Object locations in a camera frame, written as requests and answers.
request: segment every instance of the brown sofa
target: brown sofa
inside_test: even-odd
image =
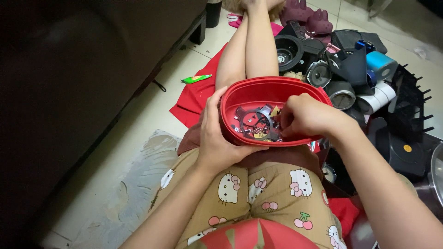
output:
[[[191,38],[206,0],[2,1],[0,248],[94,148],[137,89]]]

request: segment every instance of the black cylindrical container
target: black cylindrical container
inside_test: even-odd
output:
[[[222,10],[222,0],[208,0],[206,4],[206,28],[213,28],[218,25],[220,11]]]

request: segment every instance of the hello kitty pajama pants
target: hello kitty pajama pants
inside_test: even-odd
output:
[[[148,215],[194,164],[198,152],[199,148],[195,148],[183,153],[163,176]],[[218,174],[198,204],[176,248],[185,248],[221,226],[251,217],[288,226],[322,249],[346,248],[340,222],[329,209],[319,177],[296,165],[272,162],[249,170],[232,166]]]

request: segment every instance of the red plastic bowl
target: red plastic bowl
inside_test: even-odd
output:
[[[300,95],[302,93],[308,93],[314,99],[332,106],[323,88],[315,88],[294,78],[275,76],[259,77],[246,79],[233,84],[221,98],[220,104],[220,112],[223,120],[222,131],[225,138],[238,145],[255,144],[270,147],[297,146],[321,139],[321,136],[299,135],[291,141],[266,142],[245,138],[241,133],[236,133],[231,128],[232,124],[238,124],[239,122],[234,119],[234,116],[237,107],[240,105],[244,110],[255,109],[265,104],[278,106],[281,109],[289,96]]]

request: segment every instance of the sofa leg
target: sofa leg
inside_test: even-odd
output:
[[[205,40],[206,32],[206,12],[200,19],[200,25],[195,29],[195,31],[189,37],[189,40],[195,44],[201,45]]]

